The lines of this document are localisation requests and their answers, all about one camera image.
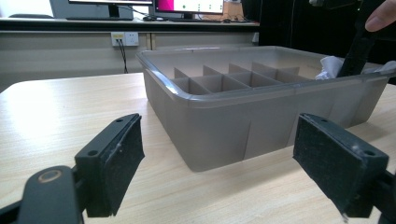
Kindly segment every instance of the table surface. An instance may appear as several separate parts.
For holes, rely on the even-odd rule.
[[[370,119],[348,129],[389,154],[396,170],[396,87]],[[292,147],[218,169],[189,170],[152,110],[142,74],[28,81],[0,93],[0,207],[30,175],[74,156],[112,120],[142,116],[142,160],[115,217],[86,223],[344,223],[291,157]],[[350,218],[349,223],[376,223]]]
[[[66,19],[1,18],[0,32],[270,32],[277,27],[260,27],[255,22],[172,21],[67,21]]]

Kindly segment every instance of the electrical cable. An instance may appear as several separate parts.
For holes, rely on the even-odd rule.
[[[128,74],[128,68],[126,67],[126,55],[125,55],[125,48],[124,45],[122,43],[122,40],[117,39],[117,43],[120,46],[120,51],[121,51],[121,55],[122,55],[122,59],[124,61],[124,73]]]

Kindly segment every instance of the monitor screen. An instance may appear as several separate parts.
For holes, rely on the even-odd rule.
[[[155,0],[156,12],[222,14],[223,0]]]
[[[96,5],[152,6],[152,0],[69,0],[69,3]]]

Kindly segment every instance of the white cloth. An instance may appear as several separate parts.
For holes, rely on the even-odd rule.
[[[320,60],[322,64],[321,72],[315,77],[316,80],[324,80],[337,77],[338,72],[343,66],[343,61],[334,56],[328,56]],[[368,68],[362,71],[363,74],[372,72],[383,72],[396,69],[396,61],[390,61],[377,68]]]

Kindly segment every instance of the wall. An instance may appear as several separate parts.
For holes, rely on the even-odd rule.
[[[141,72],[141,50],[252,46],[250,33],[139,33],[126,47],[129,73]],[[26,80],[123,73],[110,33],[0,33],[0,91]]]
[[[148,49],[146,34],[139,43],[125,49],[129,72],[141,71],[134,56]],[[0,90],[25,80],[121,73],[120,49],[111,46],[110,33],[0,33]]]

